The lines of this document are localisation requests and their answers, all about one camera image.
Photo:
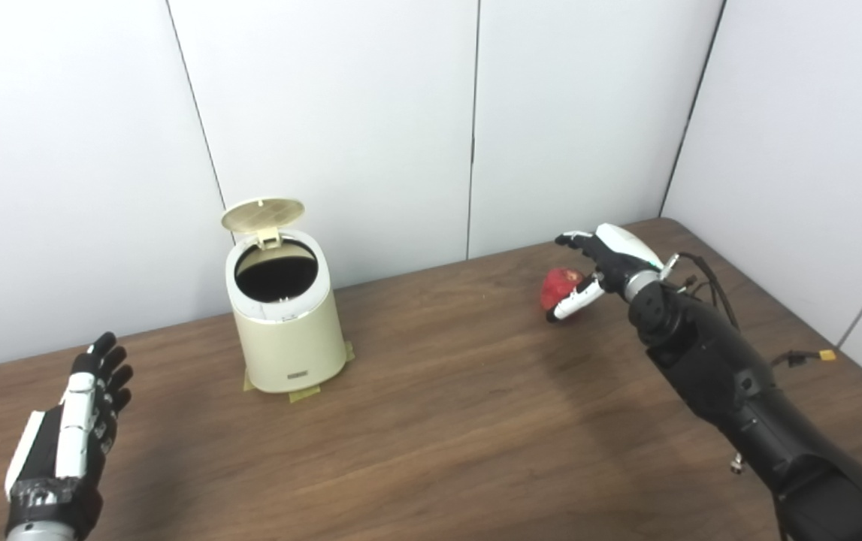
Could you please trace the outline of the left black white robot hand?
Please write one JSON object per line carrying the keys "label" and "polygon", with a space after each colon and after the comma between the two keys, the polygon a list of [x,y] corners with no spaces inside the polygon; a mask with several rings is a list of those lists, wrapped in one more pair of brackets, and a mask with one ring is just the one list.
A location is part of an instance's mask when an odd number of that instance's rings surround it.
{"label": "left black white robot hand", "polygon": [[126,359],[105,332],[73,360],[57,405],[29,415],[5,474],[5,539],[90,537],[104,506],[98,484],[132,399]]}

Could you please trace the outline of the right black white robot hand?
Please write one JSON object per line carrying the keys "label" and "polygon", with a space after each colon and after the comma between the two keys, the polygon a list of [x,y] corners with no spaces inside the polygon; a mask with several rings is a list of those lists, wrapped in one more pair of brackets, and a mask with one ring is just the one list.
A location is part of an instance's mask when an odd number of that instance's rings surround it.
{"label": "right black white robot hand", "polygon": [[637,292],[667,276],[667,265],[638,236],[617,225],[603,223],[593,232],[567,231],[555,244],[579,250],[595,263],[595,271],[546,311],[548,322],[560,322],[593,304],[605,294],[620,295],[628,304]]}

